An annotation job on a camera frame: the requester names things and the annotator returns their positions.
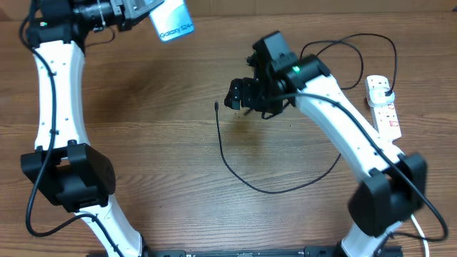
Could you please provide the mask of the smartphone with blue screen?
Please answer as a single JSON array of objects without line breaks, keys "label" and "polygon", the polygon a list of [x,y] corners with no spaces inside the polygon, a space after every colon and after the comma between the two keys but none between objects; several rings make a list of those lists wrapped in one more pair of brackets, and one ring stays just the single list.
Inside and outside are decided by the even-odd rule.
[{"label": "smartphone with blue screen", "polygon": [[162,42],[170,42],[192,34],[194,23],[185,0],[164,0],[149,13],[158,38]]}]

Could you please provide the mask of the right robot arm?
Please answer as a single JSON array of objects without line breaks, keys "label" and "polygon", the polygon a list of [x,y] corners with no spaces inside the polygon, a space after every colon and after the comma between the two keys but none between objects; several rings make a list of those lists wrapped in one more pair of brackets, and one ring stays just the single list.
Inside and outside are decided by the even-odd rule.
[{"label": "right robot arm", "polygon": [[297,56],[276,31],[253,45],[251,78],[234,79],[227,107],[264,119],[292,105],[328,136],[358,181],[348,204],[353,225],[335,246],[308,246],[307,256],[400,256],[387,241],[426,204],[427,164],[380,135],[350,103],[330,69],[315,55]]}]

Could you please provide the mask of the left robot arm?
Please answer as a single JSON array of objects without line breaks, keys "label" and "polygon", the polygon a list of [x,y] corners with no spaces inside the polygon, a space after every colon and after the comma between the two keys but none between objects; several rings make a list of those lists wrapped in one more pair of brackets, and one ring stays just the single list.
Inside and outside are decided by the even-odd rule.
[{"label": "left robot arm", "polygon": [[19,36],[39,74],[39,128],[34,150],[21,157],[32,182],[30,199],[43,195],[84,221],[106,256],[151,256],[116,200],[111,161],[86,134],[82,102],[85,40],[91,31],[128,31],[157,1],[33,1]]}]

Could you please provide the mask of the white power strip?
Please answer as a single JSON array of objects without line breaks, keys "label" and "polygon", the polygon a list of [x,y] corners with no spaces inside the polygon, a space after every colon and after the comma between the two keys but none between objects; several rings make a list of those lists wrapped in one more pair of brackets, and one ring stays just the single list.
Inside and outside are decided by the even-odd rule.
[{"label": "white power strip", "polygon": [[[390,90],[388,79],[385,76],[370,75],[366,77],[364,83],[366,87],[366,98],[369,88],[385,88]],[[370,110],[374,128],[383,138],[389,141],[395,141],[402,136],[394,103],[376,108],[370,107]]]}]

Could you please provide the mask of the white USB wall charger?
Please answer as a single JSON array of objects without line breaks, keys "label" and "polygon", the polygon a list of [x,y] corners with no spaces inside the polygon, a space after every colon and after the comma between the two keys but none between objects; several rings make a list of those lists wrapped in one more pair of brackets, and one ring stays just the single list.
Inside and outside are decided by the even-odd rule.
[{"label": "white USB wall charger", "polygon": [[370,107],[392,104],[394,100],[395,93],[385,88],[369,88],[367,91],[367,102]]}]

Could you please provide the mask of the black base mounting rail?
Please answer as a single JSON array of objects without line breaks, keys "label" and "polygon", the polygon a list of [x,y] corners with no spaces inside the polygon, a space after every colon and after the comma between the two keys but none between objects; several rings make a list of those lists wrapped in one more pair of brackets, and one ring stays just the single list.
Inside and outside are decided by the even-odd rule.
[{"label": "black base mounting rail", "polygon": [[307,246],[303,249],[271,249],[263,251],[152,251],[158,257],[332,257],[334,246]]}]

